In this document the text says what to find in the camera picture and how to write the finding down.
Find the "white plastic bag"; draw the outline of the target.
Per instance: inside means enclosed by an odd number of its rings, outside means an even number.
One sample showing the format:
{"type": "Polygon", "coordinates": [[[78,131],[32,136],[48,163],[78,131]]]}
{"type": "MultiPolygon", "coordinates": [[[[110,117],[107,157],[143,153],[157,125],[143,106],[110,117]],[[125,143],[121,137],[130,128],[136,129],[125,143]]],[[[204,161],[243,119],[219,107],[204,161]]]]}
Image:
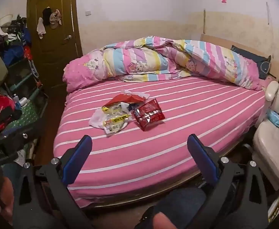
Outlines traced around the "white plastic bag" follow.
{"type": "MultiPolygon", "coordinates": [[[[122,90],[120,94],[134,94],[134,95],[139,95],[141,97],[145,97],[146,100],[150,97],[148,93],[142,93],[142,92],[132,92],[130,90],[122,90]]],[[[138,105],[142,103],[135,103],[135,104],[129,104],[129,111],[132,110],[132,105],[138,105]]],[[[97,108],[96,111],[93,113],[92,117],[89,120],[89,125],[91,125],[94,128],[100,128],[103,129],[103,118],[104,118],[104,113],[102,111],[102,107],[97,108]]]]}

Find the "clear yellow plastic wrapper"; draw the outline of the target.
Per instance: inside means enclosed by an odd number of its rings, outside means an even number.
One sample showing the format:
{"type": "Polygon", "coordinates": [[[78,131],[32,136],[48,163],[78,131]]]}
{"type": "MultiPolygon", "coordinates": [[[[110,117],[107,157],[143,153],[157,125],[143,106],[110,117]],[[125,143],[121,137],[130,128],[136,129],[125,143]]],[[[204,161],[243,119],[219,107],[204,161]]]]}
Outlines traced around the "clear yellow plastic wrapper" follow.
{"type": "Polygon", "coordinates": [[[103,129],[109,135],[121,131],[132,120],[129,104],[125,102],[115,103],[111,106],[103,106],[102,111],[105,114],[102,120],[103,129]]]}

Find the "red plastic bag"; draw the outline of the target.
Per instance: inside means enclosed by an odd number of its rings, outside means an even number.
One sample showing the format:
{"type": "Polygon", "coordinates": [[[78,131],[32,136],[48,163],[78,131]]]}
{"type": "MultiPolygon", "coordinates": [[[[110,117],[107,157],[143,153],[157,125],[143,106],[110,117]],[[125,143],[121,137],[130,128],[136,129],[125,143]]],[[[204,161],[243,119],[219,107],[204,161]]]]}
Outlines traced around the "red plastic bag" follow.
{"type": "Polygon", "coordinates": [[[114,104],[124,102],[128,104],[142,103],[145,102],[146,98],[134,94],[119,94],[112,98],[109,102],[104,104],[105,107],[113,106],[114,104]]]}

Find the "red snack packet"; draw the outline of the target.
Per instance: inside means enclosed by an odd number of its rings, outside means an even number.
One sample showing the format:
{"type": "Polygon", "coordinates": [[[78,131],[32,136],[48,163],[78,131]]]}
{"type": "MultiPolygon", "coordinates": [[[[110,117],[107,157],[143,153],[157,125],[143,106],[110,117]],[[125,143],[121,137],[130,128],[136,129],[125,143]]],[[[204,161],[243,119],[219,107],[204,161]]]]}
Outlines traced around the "red snack packet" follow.
{"type": "Polygon", "coordinates": [[[156,99],[146,102],[132,111],[139,128],[145,131],[148,127],[165,119],[165,116],[156,99]]]}

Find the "cluttered clothes rack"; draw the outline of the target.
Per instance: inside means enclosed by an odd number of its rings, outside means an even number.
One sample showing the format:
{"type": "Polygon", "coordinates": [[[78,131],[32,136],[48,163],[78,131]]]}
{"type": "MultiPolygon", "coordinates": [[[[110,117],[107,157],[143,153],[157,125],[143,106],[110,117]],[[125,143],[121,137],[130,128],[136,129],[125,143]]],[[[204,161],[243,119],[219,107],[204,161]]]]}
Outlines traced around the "cluttered clothes rack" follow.
{"type": "Polygon", "coordinates": [[[47,100],[31,54],[27,19],[7,15],[0,22],[0,133],[39,120],[47,100]]]}

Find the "pink striped bed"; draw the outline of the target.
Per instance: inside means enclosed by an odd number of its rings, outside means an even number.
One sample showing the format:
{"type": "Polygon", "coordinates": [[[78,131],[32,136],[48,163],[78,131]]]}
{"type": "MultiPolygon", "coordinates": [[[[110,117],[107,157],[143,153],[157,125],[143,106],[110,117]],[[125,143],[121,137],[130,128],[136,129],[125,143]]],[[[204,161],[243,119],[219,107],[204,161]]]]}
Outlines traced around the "pink striped bed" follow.
{"type": "Polygon", "coordinates": [[[68,94],[54,156],[61,157],[84,135],[92,152],[69,191],[80,207],[114,202],[165,189],[190,177],[196,164],[187,138],[196,134],[216,152],[227,153],[257,121],[265,92],[219,83],[204,77],[157,82],[107,81],[68,94]],[[156,99],[164,120],[142,131],[135,122],[107,136],[89,120],[122,90],[156,99]]]}

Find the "cream leather office chair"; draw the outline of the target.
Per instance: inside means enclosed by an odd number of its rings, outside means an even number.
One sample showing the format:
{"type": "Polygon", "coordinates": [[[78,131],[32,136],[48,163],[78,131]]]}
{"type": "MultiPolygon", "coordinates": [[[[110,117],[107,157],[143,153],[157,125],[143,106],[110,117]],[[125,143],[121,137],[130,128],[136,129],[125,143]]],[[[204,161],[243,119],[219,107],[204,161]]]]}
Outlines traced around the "cream leather office chair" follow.
{"type": "Polygon", "coordinates": [[[279,189],[279,128],[267,118],[267,110],[279,113],[279,82],[271,81],[265,91],[266,103],[253,137],[253,160],[266,175],[275,190],[279,189]]]}

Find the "brown wooden door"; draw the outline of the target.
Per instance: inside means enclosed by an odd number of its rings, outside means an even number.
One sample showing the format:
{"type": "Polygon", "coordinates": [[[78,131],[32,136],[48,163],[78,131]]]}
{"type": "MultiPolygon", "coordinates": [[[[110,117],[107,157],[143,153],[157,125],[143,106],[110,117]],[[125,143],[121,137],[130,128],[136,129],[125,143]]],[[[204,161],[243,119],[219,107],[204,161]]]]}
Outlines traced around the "brown wooden door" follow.
{"type": "Polygon", "coordinates": [[[31,35],[31,53],[43,87],[49,91],[65,86],[63,69],[72,60],[82,56],[76,10],[76,0],[27,0],[27,26],[31,35]],[[59,10],[62,24],[56,28],[45,26],[43,38],[38,36],[39,18],[43,10],[59,10]]]}

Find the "colourful striped cartoon duvet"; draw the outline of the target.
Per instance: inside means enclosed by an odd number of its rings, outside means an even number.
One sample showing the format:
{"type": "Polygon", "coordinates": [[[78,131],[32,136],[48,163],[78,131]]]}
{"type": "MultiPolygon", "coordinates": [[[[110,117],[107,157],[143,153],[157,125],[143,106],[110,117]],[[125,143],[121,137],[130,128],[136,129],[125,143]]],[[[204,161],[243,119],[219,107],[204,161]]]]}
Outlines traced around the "colourful striped cartoon duvet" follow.
{"type": "Polygon", "coordinates": [[[209,42],[148,36],[108,44],[70,61],[62,80],[69,93],[108,79],[128,82],[207,77],[262,90],[256,63],[209,42]]]}

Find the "dark blue pillow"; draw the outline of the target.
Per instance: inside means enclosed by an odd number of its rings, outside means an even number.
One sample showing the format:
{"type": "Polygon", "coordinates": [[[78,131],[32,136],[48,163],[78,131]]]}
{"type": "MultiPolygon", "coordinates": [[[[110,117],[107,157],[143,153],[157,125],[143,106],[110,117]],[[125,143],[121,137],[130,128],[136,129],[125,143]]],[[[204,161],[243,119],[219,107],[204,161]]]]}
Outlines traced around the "dark blue pillow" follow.
{"type": "Polygon", "coordinates": [[[267,78],[271,67],[271,55],[266,58],[238,48],[234,45],[232,45],[231,50],[242,55],[244,58],[254,61],[258,68],[259,78],[263,80],[267,78]]]}

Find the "clothes hanging on door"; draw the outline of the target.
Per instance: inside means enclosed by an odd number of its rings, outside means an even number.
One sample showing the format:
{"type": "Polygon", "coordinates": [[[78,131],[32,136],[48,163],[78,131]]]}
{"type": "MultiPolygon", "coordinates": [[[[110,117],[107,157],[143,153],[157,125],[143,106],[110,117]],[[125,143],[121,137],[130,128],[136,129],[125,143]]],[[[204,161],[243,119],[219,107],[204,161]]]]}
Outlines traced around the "clothes hanging on door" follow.
{"type": "Polygon", "coordinates": [[[46,34],[46,28],[49,26],[52,30],[56,29],[58,26],[62,25],[62,15],[60,10],[55,9],[52,11],[50,7],[46,7],[42,11],[42,17],[39,17],[36,31],[38,33],[39,39],[42,39],[46,34]]]}

